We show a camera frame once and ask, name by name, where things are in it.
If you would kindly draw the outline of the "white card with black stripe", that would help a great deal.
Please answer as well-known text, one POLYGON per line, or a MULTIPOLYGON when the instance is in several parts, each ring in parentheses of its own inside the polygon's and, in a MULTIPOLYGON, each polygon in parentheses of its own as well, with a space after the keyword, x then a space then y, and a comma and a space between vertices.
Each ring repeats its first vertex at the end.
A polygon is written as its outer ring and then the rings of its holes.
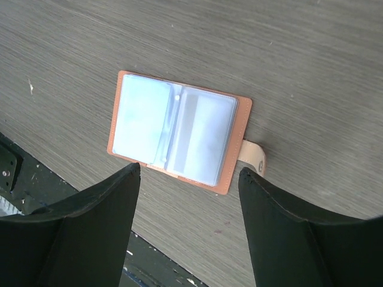
POLYGON ((168 170, 205 185, 218 185, 236 106, 234 97, 188 94, 168 170))

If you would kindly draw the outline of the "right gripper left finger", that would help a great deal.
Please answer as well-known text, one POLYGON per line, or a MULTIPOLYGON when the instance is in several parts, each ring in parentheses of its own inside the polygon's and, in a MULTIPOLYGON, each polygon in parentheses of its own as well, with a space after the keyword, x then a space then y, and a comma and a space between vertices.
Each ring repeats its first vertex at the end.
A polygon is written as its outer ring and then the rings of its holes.
POLYGON ((2 286, 118 286, 140 165, 28 215, 1 218, 2 286))

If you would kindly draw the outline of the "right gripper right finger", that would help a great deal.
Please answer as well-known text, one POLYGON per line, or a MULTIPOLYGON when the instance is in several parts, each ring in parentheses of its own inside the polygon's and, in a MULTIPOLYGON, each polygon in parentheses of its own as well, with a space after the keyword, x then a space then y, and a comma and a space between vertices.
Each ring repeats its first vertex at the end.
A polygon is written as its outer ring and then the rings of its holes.
POLYGON ((382 217, 316 206, 245 167, 239 198, 257 286, 381 286, 382 217))

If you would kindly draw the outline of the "tan leather card holder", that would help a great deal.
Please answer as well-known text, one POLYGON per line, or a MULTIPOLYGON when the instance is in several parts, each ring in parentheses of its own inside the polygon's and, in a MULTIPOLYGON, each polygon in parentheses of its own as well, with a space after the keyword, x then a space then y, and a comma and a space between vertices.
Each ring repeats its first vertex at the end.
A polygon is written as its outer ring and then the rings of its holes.
POLYGON ((107 150, 225 195, 238 161, 265 174, 265 152, 244 138, 252 105, 248 97, 120 71, 107 150))

